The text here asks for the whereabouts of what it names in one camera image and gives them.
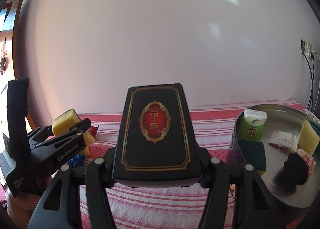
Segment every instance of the blue cloth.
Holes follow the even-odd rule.
[[[66,164],[70,165],[73,168],[81,167],[84,164],[85,155],[84,154],[78,154],[74,156],[71,160],[69,160]]]

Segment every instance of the green tissue pack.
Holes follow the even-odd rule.
[[[252,109],[245,109],[243,113],[242,130],[240,139],[261,141],[267,113]]]

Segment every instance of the green scouring pad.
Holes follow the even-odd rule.
[[[247,163],[254,166],[259,175],[262,176],[267,169],[263,143],[247,140],[239,140],[238,143]]]

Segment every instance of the red oval label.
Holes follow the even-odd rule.
[[[167,108],[153,101],[145,106],[139,119],[142,134],[148,141],[161,141],[168,133],[171,117]]]

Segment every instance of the white packet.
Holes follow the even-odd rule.
[[[274,131],[271,135],[269,144],[273,144],[284,149],[288,148],[292,152],[296,152],[298,136],[288,132]]]

